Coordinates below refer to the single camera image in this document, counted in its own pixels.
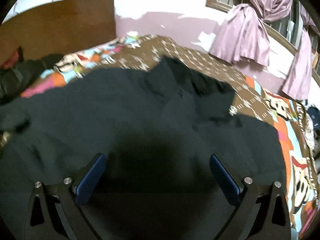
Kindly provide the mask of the large black padded jacket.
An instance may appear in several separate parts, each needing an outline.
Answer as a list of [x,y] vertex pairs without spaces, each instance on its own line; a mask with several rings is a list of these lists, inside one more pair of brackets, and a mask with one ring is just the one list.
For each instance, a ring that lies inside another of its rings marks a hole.
[[149,72],[97,69],[65,87],[1,107],[1,217],[23,238],[31,190],[107,158],[84,207],[104,239],[212,239],[233,208],[209,168],[286,182],[277,130],[231,114],[227,84],[163,57]]

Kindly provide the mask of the black and red clothes pile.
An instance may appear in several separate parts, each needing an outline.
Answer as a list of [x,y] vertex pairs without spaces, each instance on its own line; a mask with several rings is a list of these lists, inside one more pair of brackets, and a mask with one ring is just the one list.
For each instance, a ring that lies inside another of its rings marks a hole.
[[61,59],[62,54],[49,54],[38,60],[25,60],[22,47],[15,49],[1,64],[1,105],[20,96],[45,70],[53,69]]

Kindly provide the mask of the colourful cartoon patterned bedsheet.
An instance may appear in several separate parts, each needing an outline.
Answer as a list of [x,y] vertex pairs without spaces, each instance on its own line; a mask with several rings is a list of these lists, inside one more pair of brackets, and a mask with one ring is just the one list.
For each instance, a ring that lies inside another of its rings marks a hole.
[[[149,72],[163,57],[178,59],[194,71],[229,84],[235,92],[231,114],[256,118],[277,130],[285,164],[286,182],[281,183],[281,186],[290,216],[291,239],[302,238],[310,231],[318,212],[319,185],[303,134],[305,108],[300,103],[270,93],[250,77],[206,53],[179,46],[168,37],[153,35],[117,39],[64,55],[53,69],[45,70],[32,84],[43,85],[55,77],[59,83],[48,90],[65,87],[97,69],[121,68]],[[254,206],[239,239],[247,239],[259,207],[259,204]],[[2,217],[1,239],[17,239]]]

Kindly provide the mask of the purple curtain panel at right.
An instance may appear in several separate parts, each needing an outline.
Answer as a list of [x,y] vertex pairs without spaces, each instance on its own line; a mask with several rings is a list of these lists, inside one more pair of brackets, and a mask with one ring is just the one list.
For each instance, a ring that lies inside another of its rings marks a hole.
[[319,36],[319,30],[306,9],[302,5],[300,8],[303,21],[302,36],[282,91],[295,100],[306,100],[309,96],[312,77],[312,45],[308,29],[311,27],[317,36]]

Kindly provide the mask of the brown wooden headboard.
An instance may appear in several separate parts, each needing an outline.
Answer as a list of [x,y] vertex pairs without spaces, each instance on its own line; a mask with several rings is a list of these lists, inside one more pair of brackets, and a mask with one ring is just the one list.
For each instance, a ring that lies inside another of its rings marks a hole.
[[116,38],[113,0],[63,0],[24,11],[1,24],[1,63],[15,49],[24,59],[69,54]]

